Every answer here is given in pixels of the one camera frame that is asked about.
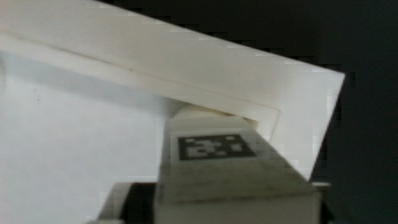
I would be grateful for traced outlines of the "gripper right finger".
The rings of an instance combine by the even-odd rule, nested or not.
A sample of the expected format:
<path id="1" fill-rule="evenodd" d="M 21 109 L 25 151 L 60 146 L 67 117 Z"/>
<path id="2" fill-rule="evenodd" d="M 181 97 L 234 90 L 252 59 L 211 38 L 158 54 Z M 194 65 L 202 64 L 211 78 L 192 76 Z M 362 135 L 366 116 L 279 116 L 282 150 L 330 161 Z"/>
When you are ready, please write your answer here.
<path id="1" fill-rule="evenodd" d="M 336 217 L 332 214 L 330 206 L 327 203 L 327 191 L 330 184 L 327 182 L 313 182 L 313 186 L 322 195 L 322 205 L 320 205 L 320 224 L 334 224 Z"/>

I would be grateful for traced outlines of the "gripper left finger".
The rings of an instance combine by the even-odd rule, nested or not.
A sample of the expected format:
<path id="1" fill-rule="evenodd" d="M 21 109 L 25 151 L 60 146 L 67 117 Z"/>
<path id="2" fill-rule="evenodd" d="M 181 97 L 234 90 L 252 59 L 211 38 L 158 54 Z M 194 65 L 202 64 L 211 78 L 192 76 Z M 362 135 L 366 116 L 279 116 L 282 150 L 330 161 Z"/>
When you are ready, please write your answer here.
<path id="1" fill-rule="evenodd" d="M 154 224 L 154 189 L 153 182 L 117 183 L 98 218 L 87 224 Z"/>

